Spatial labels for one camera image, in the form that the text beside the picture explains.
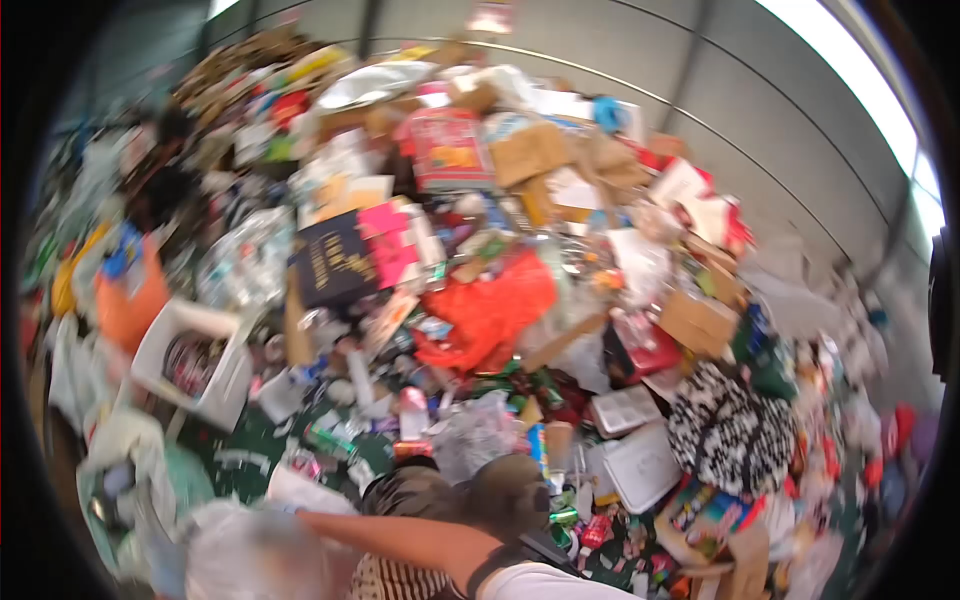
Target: black and white bag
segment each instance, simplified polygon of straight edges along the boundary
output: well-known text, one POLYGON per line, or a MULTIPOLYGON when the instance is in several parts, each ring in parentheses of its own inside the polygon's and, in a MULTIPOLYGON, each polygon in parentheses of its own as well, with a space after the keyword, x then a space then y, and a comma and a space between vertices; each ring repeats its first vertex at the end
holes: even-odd
POLYGON ((748 392, 707 362, 678 386, 667 429, 680 467, 732 495, 778 490, 797 437, 788 401, 748 392))

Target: plastic container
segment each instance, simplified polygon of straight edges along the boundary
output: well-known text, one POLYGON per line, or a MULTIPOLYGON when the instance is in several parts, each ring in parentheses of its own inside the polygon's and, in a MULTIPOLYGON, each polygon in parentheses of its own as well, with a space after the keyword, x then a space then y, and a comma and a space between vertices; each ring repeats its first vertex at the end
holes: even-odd
POLYGON ((241 332, 239 316, 180 299, 166 303, 143 337, 131 366, 137 383, 154 394, 194 413, 227 432, 233 431, 253 379, 253 360, 241 332), (174 337, 199 331, 214 339, 227 339, 223 356, 199 399, 183 393, 163 377, 163 357, 174 337))
POLYGON ((624 436, 648 422, 663 419, 657 403, 642 385, 595 396, 593 417, 597 431, 607 440, 624 436))
POLYGON ((657 504, 683 476, 670 452, 664 422, 650 423, 630 434, 604 457, 624 508, 640 515, 657 504))
POLYGON ((94 277, 97 317, 102 335, 133 356, 170 292, 149 235, 140 240, 125 238, 121 245, 127 268, 105 259, 94 277))

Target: clothing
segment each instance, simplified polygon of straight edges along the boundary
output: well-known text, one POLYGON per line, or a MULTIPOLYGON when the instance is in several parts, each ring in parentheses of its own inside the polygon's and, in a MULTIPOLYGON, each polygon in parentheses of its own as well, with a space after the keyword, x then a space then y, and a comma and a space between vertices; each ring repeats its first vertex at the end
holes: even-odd
POLYGON ((636 600, 622 589, 580 579, 543 563, 508 566, 480 588, 477 600, 636 600))
POLYGON ((703 362, 677 387, 667 430, 685 472, 730 495, 760 496, 782 487, 797 423, 786 400, 759 397, 703 362))
MULTIPOLYGON (((537 463, 507 455, 487 463, 465 485, 452 487, 437 463, 411 457, 367 486, 364 515, 415 516, 467 523, 503 540, 549 522, 549 494, 537 463)), ((353 572, 353 600, 441 600, 458 597, 449 577, 367 554, 353 572)))

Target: white paper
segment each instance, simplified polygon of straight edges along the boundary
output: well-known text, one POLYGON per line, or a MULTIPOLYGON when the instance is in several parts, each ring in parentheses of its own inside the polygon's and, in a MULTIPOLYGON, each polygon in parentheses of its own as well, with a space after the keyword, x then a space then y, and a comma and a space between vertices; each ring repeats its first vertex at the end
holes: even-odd
POLYGON ((355 463, 349 466, 347 475, 350 481, 357 485, 357 490, 360 491, 361 496, 367 490, 367 487, 373 483, 373 480, 376 479, 376 473, 370 468, 370 463, 362 458, 357 459, 355 463))
POLYGON ((315 421, 322 429, 329 431, 337 426, 337 423, 340 422, 340 415, 337 414, 337 411, 331 410, 326 413, 319 419, 315 421))
POLYGON ((620 105, 620 119, 622 120, 623 135, 628 139, 634 140, 640 146, 646 146, 646 136, 643 129, 643 117, 640 113, 640 107, 629 102, 617 101, 620 105))
POLYGON ((646 573, 636 573, 633 579, 630 580, 630 584, 634 593, 634 596, 640 598, 647 597, 647 589, 650 587, 650 576, 646 573))
POLYGON ((589 522, 593 518, 593 484, 589 481, 580 486, 577 491, 577 516, 582 521, 589 522))
POLYGON ((669 209, 673 203, 695 201, 708 190, 707 182, 697 170, 686 160, 677 158, 653 182, 647 195, 658 206, 669 209))
POLYGON ((344 496, 308 481, 284 465, 274 468, 267 486, 267 499, 319 513, 356 515, 353 505, 344 496))
POLYGON ((682 204, 693 223, 690 229, 710 244, 722 247, 724 236, 730 229, 730 209, 738 203, 733 196, 713 196, 686 200, 682 204))
POLYGON ((570 235, 576 235, 577 237, 587 237, 589 233, 590 226, 586 223, 574 223, 572 221, 566 222, 566 230, 570 235))
POLYGON ((333 426, 333 429, 330 429, 330 435, 348 443, 353 442, 353 438, 356 437, 350 432, 349 428, 347 427, 347 424, 344 423, 343 421, 340 421, 339 423, 333 426))
POLYGON ((422 96, 418 96, 418 98, 427 108, 441 108, 450 104, 450 97, 446 95, 446 92, 423 94, 422 96))
POLYGON ((303 406, 307 387, 295 381, 289 369, 284 369, 263 384, 256 394, 256 401, 274 425, 280 425, 303 406))
POLYGON ((538 89, 537 112, 592 121, 593 102, 574 92, 538 89))
POLYGON ((369 175, 347 183, 347 197, 354 192, 374 192, 386 201, 394 190, 393 175, 369 175))
POLYGON ((409 315, 420 302, 416 296, 408 294, 403 289, 397 289, 384 306, 380 316, 377 317, 373 325, 367 329, 364 335, 364 351, 373 358, 380 353, 380 350, 387 344, 390 338, 396 333, 403 319, 409 315))
POLYGON ((596 188, 580 179, 577 172, 569 167, 561 167, 546 180, 546 188, 554 204, 600 210, 603 205, 596 188))
POLYGON ((247 164, 260 158, 266 152, 274 132, 276 132, 276 126, 269 122, 238 129, 233 134, 237 164, 247 164))
POLYGON ((423 437, 423 432, 430 427, 430 415, 422 410, 402 410, 399 415, 400 440, 415 442, 423 437))
POLYGON ((458 75, 453 78, 452 83, 457 86, 457 89, 460 91, 460 93, 466 94, 476 89, 479 75, 479 73, 458 75))

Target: orange object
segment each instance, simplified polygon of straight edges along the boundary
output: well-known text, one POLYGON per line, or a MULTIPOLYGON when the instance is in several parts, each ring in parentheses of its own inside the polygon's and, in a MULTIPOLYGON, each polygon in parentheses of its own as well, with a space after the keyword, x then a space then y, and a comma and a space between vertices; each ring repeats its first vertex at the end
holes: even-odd
POLYGON ((509 360, 504 347, 512 349, 520 331, 557 301, 557 288, 547 266, 533 251, 524 251, 492 281, 460 283, 450 278, 446 288, 424 294, 420 301, 429 314, 454 327, 446 339, 450 349, 414 330, 417 358, 427 365, 468 371, 497 347, 509 360))
POLYGON ((143 236, 143 285, 128 296, 123 279, 110 281, 99 271, 93 286, 97 297, 97 314, 103 336, 129 356, 136 354, 140 340, 154 322, 160 309, 170 299, 156 247, 149 235, 143 236))
POLYGON ((681 577, 673 586, 670 587, 670 597, 675 600, 682 600, 690 595, 690 578, 681 577))

